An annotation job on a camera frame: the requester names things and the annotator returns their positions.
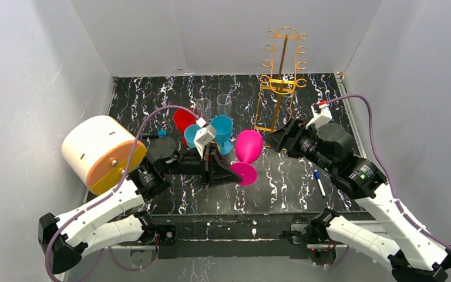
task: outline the blue marker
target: blue marker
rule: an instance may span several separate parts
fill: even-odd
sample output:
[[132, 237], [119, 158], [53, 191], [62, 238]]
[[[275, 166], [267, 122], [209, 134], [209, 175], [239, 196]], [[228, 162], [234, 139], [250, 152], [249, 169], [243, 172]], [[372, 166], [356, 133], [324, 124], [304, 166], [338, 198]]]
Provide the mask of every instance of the blue marker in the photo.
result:
[[317, 169], [314, 170], [314, 176], [315, 179], [317, 179], [317, 184], [319, 184], [319, 189], [321, 190], [322, 197], [326, 198], [326, 193], [324, 192], [324, 188], [322, 188], [321, 176], [319, 175]]

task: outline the clear glass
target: clear glass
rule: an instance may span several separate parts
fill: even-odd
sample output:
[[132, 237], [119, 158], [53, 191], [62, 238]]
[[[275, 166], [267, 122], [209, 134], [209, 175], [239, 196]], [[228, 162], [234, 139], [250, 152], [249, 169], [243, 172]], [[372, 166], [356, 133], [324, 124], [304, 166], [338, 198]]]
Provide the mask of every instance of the clear glass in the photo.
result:
[[207, 98], [201, 98], [196, 101], [196, 114], [210, 122], [211, 119], [211, 101]]
[[220, 94], [217, 97], [217, 115], [218, 116], [229, 116], [231, 113], [231, 107], [233, 105], [233, 100], [229, 94]]

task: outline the black marble surface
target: black marble surface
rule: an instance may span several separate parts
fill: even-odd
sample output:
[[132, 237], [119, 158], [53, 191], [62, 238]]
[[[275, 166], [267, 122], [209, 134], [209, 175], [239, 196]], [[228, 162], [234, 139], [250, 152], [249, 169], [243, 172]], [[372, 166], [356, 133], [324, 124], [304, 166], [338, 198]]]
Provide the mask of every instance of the black marble surface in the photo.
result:
[[[296, 89], [293, 115], [310, 120], [310, 104], [338, 97], [339, 91], [331, 73], [302, 76], [307, 80], [307, 87]], [[234, 148], [237, 135], [252, 128], [259, 89], [258, 75], [119, 78], [109, 115], [135, 135], [144, 117], [159, 107], [194, 108], [197, 99], [209, 98], [213, 117], [217, 95], [229, 93], [233, 99], [230, 117], [234, 123], [231, 138]], [[258, 125], [269, 127], [276, 101], [277, 95], [264, 92]], [[283, 102], [277, 128], [288, 120], [290, 97], [284, 98]], [[173, 123], [174, 112], [168, 110], [157, 114], [144, 132], [166, 129], [182, 152], [186, 147]], [[334, 122], [352, 132], [343, 103], [332, 105], [331, 112]], [[235, 161], [234, 152], [226, 159]], [[308, 213], [320, 212], [325, 207], [337, 211], [361, 210], [355, 202], [330, 186], [327, 175], [322, 176], [327, 194], [323, 199], [312, 174], [317, 167], [305, 159], [291, 159], [264, 148], [262, 156], [253, 165], [258, 179], [251, 186], [228, 184], [205, 188], [198, 176], [169, 176], [172, 187], [139, 209], [147, 209], [152, 214]]]

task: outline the ring holder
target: ring holder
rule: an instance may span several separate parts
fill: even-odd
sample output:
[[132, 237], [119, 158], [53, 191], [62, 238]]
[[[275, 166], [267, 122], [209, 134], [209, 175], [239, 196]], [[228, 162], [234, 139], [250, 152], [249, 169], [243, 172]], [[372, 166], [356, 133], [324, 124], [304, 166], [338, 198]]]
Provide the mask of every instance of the ring holder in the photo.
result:
[[[280, 34], [280, 31], [283, 29], [289, 29], [295, 32], [295, 35], [288, 35], [288, 34]], [[257, 110], [255, 112], [255, 122], [253, 124], [253, 129], [256, 131], [268, 131], [273, 132], [276, 131], [275, 124], [277, 122], [278, 116], [279, 116], [279, 109], [282, 104], [283, 96], [289, 96], [291, 94], [291, 100], [290, 100], [290, 116], [292, 115], [292, 105], [293, 105], [293, 98], [295, 95], [295, 89], [303, 88], [307, 84], [307, 80], [300, 78], [297, 79], [297, 71], [298, 70], [304, 70], [306, 69], [307, 62], [300, 61], [298, 62], [298, 54], [303, 54], [307, 51], [307, 47], [300, 46], [299, 42], [302, 40], [306, 40], [308, 35], [305, 33], [298, 33], [298, 31], [294, 28], [290, 28], [289, 26], [285, 26], [283, 28], [278, 29], [277, 31], [268, 31], [267, 32], [268, 38], [274, 38], [273, 44], [267, 44], [265, 46], [265, 50], [267, 52], [272, 52], [272, 59], [271, 60], [263, 60], [262, 65], [266, 68], [270, 68], [270, 74], [268, 75], [261, 75], [259, 77], [260, 79], [260, 92], [258, 93], [258, 103], [257, 103]], [[275, 51], [276, 51], [276, 43], [277, 39], [281, 38], [284, 40], [284, 45], [282, 47], [282, 55], [281, 55], [281, 63], [279, 67], [279, 71], [277, 74], [274, 74], [274, 62], [275, 62]], [[294, 75], [293, 79], [285, 80], [282, 77], [282, 65], [284, 63], [284, 57], [286, 53], [286, 46], [288, 43], [288, 40], [295, 40], [296, 46], [295, 46], [295, 68], [294, 68]], [[277, 103], [275, 105], [274, 109], [274, 120], [272, 121], [271, 127], [262, 127], [258, 126], [258, 110], [260, 107], [260, 102], [262, 99], [263, 91], [272, 91], [277, 94]]]

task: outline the white wall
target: white wall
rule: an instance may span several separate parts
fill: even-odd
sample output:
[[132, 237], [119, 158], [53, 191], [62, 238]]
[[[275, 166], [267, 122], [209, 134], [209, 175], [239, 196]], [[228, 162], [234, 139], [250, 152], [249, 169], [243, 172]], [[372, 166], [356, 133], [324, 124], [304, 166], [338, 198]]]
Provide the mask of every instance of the white wall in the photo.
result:
[[[401, 199], [451, 243], [451, 1], [385, 0], [345, 84], [370, 100]], [[365, 108], [352, 107], [370, 152]]]
[[38, 219], [85, 192], [60, 146], [106, 113], [111, 89], [70, 1], [0, 1], [0, 281], [50, 281]]
[[266, 73], [266, 33], [282, 26], [309, 35], [304, 72], [344, 71], [382, 0], [72, 2], [110, 73], [127, 77]]

